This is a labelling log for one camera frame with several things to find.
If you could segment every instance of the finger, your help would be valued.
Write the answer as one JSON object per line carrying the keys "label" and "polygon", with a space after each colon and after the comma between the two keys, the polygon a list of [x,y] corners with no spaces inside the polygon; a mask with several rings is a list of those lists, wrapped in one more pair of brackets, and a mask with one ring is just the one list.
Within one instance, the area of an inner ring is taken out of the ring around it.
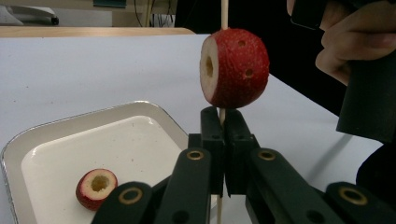
{"label": "finger", "polygon": [[346,60],[334,57],[332,51],[324,49],[318,54],[316,67],[322,72],[340,81],[344,85],[349,82],[350,67]]}
{"label": "finger", "polygon": [[318,69],[348,82],[350,60],[375,60],[396,50],[396,34],[366,34],[345,32],[337,36],[317,57]]}
{"label": "finger", "polygon": [[351,11],[338,1],[329,1],[323,13],[320,29],[323,31],[333,27],[336,23],[346,18]]}
{"label": "finger", "polygon": [[390,33],[396,31],[396,4],[378,1],[361,7],[337,24],[345,30],[366,33]]}
{"label": "finger", "polygon": [[291,16],[291,12],[293,11],[293,8],[294,8],[294,2],[295,2],[295,0],[288,0],[286,3],[286,7],[287,7],[287,10],[288,10],[288,13],[290,16]]}

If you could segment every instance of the plate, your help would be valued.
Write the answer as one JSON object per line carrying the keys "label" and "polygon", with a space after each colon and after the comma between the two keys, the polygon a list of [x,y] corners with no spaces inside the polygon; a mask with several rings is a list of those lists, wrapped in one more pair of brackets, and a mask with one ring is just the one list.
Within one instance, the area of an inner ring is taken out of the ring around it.
{"label": "plate", "polygon": [[16,223],[91,223],[75,195],[95,168],[123,184],[168,177],[188,135],[159,106],[132,102],[29,129],[3,149],[2,168]]}

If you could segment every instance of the wooden table edge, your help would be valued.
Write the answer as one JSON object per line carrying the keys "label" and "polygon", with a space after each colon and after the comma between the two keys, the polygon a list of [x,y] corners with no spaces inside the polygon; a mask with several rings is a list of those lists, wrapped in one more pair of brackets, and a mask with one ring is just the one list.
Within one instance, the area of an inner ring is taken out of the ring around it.
{"label": "wooden table edge", "polygon": [[186,28],[0,26],[0,37],[194,35]]}

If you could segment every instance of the wooden skewer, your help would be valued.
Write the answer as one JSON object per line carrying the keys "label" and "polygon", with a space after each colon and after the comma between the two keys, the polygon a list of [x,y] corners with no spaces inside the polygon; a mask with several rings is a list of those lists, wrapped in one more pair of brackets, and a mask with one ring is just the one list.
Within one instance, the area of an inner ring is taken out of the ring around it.
{"label": "wooden skewer", "polygon": [[[221,0],[221,29],[228,29],[228,0]],[[225,120],[225,108],[219,109],[219,120],[221,127],[223,127]],[[222,197],[218,195],[217,197],[218,204],[218,224],[221,224],[221,211],[222,211]]]}
{"label": "wooden skewer", "polygon": [[221,29],[228,29],[228,0],[221,0]]}

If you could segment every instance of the apple half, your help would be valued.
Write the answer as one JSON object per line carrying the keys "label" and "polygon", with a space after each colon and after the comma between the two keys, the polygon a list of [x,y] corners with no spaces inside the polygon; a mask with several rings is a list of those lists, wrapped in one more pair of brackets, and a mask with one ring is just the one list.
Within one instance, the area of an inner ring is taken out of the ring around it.
{"label": "apple half", "polygon": [[262,40],[244,29],[226,29],[202,45],[200,81],[205,99],[219,108],[249,105],[265,90],[269,58]]}
{"label": "apple half", "polygon": [[94,169],[78,182],[76,196],[82,206],[97,211],[110,192],[118,186],[118,179],[107,169]]}

